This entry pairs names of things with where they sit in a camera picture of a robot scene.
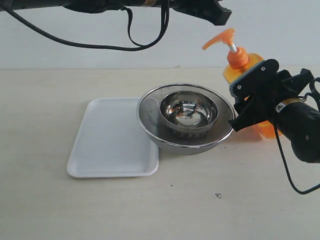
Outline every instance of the beige table surface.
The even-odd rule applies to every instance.
[[[320,67],[304,67],[320,76]],[[301,66],[287,69],[297,74]],[[67,174],[90,100],[140,97],[162,84],[193,83],[233,104],[221,72],[1,70],[0,239],[319,239],[320,191],[295,193],[276,141],[261,139],[253,128],[234,132],[199,155],[160,151],[159,168],[148,177],[75,179]],[[281,139],[297,186],[319,182],[320,164],[299,161]]]

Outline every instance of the orange bottle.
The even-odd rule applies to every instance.
[[[229,46],[230,51],[227,55],[229,64],[223,71],[223,77],[229,84],[248,71],[251,67],[264,60],[262,56],[256,53],[247,53],[243,47],[236,47],[233,41],[234,34],[235,30],[229,28],[209,40],[202,47],[203,50],[206,50],[211,45],[220,42]],[[260,122],[256,126],[265,138],[274,139],[276,137],[274,126],[269,121]]]

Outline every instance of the mesh strainer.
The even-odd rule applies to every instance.
[[[218,118],[204,136],[197,138],[181,138],[173,135],[163,124],[160,111],[162,100],[175,92],[196,92],[210,98],[219,112]],[[178,83],[156,87],[147,92],[139,101],[136,109],[137,119],[144,131],[160,148],[177,154],[199,154],[215,147],[232,132],[228,120],[235,118],[231,104],[218,93],[203,86]]]

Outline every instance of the white plastic tray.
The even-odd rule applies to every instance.
[[[139,126],[139,98],[98,98],[85,111],[67,172],[75,178],[140,177],[153,174],[159,149]]]

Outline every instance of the stainless steel bowl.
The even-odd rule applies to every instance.
[[[160,104],[162,122],[180,138],[205,135],[218,117],[217,105],[196,91],[178,91],[166,96]]]
[[[170,94],[194,92],[211,99],[218,111],[214,126],[203,136],[183,138],[173,135],[163,124],[161,102]],[[235,118],[231,104],[217,92],[203,86],[178,83],[158,86],[147,92],[138,102],[137,120],[146,134],[161,149],[182,155],[195,155],[206,152],[224,141],[233,131],[228,120]]]

